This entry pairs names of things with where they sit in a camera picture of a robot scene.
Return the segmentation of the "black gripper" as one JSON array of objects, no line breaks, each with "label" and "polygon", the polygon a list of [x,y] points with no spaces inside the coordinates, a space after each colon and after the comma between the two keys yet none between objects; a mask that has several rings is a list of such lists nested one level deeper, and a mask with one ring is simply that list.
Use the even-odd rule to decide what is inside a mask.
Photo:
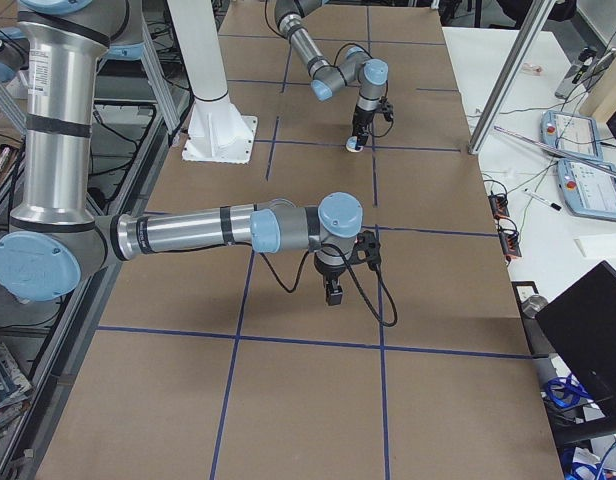
[{"label": "black gripper", "polygon": [[324,290],[326,303],[335,305],[341,303],[343,298],[343,288],[338,280],[339,277],[347,270],[344,263],[338,265],[330,265],[314,255],[314,266],[319,274],[322,275],[324,281]]},{"label": "black gripper", "polygon": [[352,131],[352,144],[364,148],[367,144],[369,137],[369,127],[374,120],[376,108],[370,110],[364,109],[359,105],[355,106],[353,113],[353,131]]}]

